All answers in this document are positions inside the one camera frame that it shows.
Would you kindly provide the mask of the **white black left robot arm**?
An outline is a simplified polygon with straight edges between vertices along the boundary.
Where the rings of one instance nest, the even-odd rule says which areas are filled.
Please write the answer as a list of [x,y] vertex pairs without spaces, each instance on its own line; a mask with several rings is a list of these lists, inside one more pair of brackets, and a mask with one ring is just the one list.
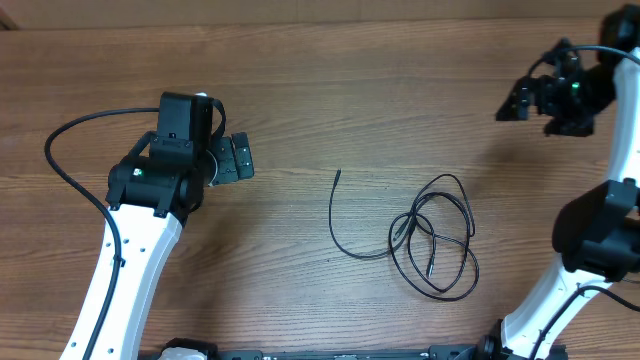
[[220,100],[165,92],[153,111],[156,130],[112,167],[104,201],[53,159],[53,141],[71,126],[45,142],[52,169],[105,218],[101,252],[65,359],[137,358],[162,270],[205,189],[255,174],[247,134],[226,135],[224,123],[213,123],[215,113],[225,112]]

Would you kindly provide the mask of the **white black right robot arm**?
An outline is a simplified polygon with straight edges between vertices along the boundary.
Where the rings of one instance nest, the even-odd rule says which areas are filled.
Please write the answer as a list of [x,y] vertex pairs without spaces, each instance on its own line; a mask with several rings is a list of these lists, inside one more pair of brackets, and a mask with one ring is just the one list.
[[639,270],[639,8],[627,4],[604,18],[597,65],[583,68],[583,45],[560,40],[541,57],[552,75],[518,79],[496,113],[523,121],[534,105],[550,120],[547,135],[587,137],[595,117],[617,105],[608,168],[601,184],[569,202],[552,231],[551,265],[521,305],[476,347],[477,359],[564,359],[555,340],[597,294]]

